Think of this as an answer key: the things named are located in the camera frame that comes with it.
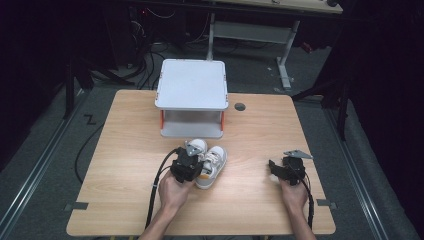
shoelace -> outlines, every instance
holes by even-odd
[[[219,155],[214,152],[206,153],[205,160],[210,161],[212,164],[217,164],[219,162]]]

black device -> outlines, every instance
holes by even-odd
[[[269,160],[269,168],[275,176],[290,181],[290,185],[297,185],[300,180],[305,178],[306,172],[301,158],[284,157],[283,166],[277,166],[272,160]]]
[[[184,149],[179,151],[178,158],[172,161],[171,172],[178,182],[191,182],[200,175],[202,168],[203,161],[199,161],[199,156],[190,156]]]

desk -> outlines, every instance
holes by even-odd
[[[187,140],[160,135],[159,110],[154,99],[154,91],[117,92],[77,199],[88,203],[88,207],[73,210],[68,234],[142,233],[155,174],[166,154],[184,146]],[[236,110],[236,103],[245,104],[246,109]],[[267,165],[268,159],[281,164],[279,159],[285,150],[309,153],[291,98],[230,93],[224,135],[206,141],[209,147],[226,148],[227,164],[210,189],[194,187],[166,234],[291,234],[278,181],[270,175]],[[314,162],[305,160],[304,165],[314,198],[325,199]],[[159,206],[157,196],[154,212]],[[307,204],[304,210],[307,215]],[[335,231],[328,207],[315,204],[313,231],[315,234]]]

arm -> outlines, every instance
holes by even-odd
[[[302,184],[290,186],[287,181],[280,179],[282,189],[283,203],[286,206],[287,213],[290,217],[290,222],[296,239],[312,240],[316,239],[314,233],[309,227],[303,207],[308,199],[308,193]]]
[[[187,201],[188,193],[194,181],[179,183],[172,173],[168,171],[159,183],[159,196],[161,207],[152,219],[150,225],[144,230],[139,240],[159,240],[163,237],[178,210]]]

wrist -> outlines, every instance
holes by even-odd
[[[159,214],[163,219],[172,220],[175,215],[177,215],[178,209],[171,207],[161,207],[157,214]]]
[[[287,209],[287,213],[290,215],[290,218],[293,218],[293,217],[305,218],[302,208],[294,207],[294,206],[286,206],[286,209]]]

